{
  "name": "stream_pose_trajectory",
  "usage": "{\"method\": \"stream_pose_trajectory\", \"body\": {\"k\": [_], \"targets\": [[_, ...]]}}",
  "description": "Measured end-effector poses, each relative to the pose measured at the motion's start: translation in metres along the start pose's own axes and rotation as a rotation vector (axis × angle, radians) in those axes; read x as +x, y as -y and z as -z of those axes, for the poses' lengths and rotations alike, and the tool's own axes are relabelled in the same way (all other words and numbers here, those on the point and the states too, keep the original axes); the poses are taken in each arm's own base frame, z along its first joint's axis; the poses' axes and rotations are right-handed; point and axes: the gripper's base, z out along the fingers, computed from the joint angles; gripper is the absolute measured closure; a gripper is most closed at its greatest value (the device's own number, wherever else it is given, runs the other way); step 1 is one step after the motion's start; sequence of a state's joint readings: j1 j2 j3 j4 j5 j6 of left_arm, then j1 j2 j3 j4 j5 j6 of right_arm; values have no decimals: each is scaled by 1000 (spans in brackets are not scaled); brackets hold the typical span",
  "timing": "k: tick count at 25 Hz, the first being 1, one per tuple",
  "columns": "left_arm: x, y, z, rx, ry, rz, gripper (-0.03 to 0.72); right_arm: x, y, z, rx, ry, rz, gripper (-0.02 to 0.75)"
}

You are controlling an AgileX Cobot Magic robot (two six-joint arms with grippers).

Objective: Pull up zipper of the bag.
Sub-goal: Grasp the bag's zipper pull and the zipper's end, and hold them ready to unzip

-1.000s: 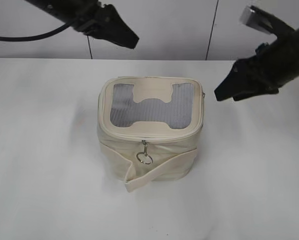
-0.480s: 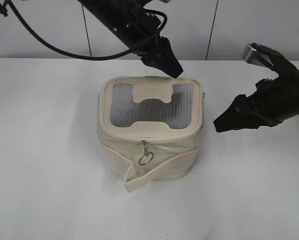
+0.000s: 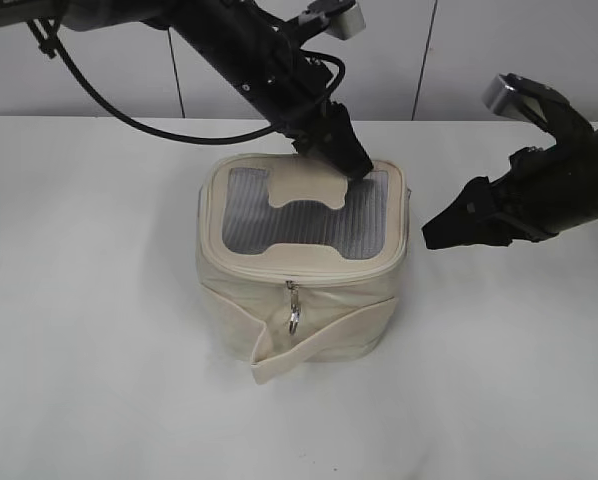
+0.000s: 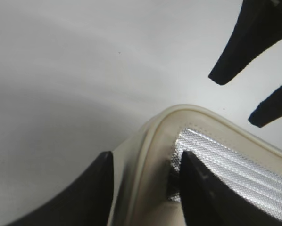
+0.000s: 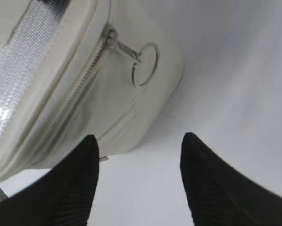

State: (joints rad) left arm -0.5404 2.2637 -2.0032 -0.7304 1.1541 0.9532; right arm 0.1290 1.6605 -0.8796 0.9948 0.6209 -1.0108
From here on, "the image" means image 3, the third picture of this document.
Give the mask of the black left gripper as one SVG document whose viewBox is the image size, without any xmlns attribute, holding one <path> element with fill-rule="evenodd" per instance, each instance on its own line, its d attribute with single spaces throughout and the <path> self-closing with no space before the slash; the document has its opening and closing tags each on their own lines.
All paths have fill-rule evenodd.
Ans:
<svg viewBox="0 0 598 480">
<path fill-rule="evenodd" d="M 270 125 L 223 137 L 220 145 L 245 143 L 280 133 L 298 143 L 298 153 L 321 160 L 348 179 L 363 179 L 373 163 L 358 140 L 346 107 L 331 101 L 345 63 L 305 50 L 291 29 L 222 29 L 218 72 Z"/>
</svg>

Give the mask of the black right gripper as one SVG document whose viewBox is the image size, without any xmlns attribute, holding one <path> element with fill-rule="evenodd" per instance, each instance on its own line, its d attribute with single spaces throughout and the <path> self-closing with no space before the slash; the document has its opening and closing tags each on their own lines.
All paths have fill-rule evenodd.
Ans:
<svg viewBox="0 0 598 480">
<path fill-rule="evenodd" d="M 510 170 L 502 177 L 473 178 L 422 227 L 426 247 L 537 243 L 593 220 L 592 162 L 578 159 L 579 152 L 524 148 L 510 157 Z"/>
</svg>

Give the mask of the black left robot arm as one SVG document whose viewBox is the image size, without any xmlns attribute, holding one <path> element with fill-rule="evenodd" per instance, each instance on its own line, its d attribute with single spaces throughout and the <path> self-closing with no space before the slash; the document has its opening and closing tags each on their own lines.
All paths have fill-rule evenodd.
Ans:
<svg viewBox="0 0 598 480">
<path fill-rule="evenodd" d="M 178 33 L 268 126 L 204 138 L 159 130 L 118 110 L 78 69 L 59 31 L 88 32 L 129 23 Z M 365 21 L 355 1 L 313 1 L 289 20 L 254 1 L 0 1 L 0 28 L 17 24 L 28 27 L 47 57 L 60 57 L 101 108 L 148 135 L 224 146 L 278 133 L 291 140 L 298 154 L 324 161 L 350 180 L 364 178 L 373 168 L 347 108 L 332 98 L 344 79 L 344 62 L 303 47 L 322 33 L 348 40 L 362 31 Z"/>
</svg>

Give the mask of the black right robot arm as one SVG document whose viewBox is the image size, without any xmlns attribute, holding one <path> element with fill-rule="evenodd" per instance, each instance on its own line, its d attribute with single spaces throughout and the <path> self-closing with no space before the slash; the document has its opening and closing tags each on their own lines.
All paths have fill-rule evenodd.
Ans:
<svg viewBox="0 0 598 480">
<path fill-rule="evenodd" d="M 538 243 L 598 220 L 598 128 L 571 107 L 555 107 L 546 131 L 553 146 L 514 152 L 496 180 L 471 179 L 423 226 L 426 247 Z"/>
</svg>

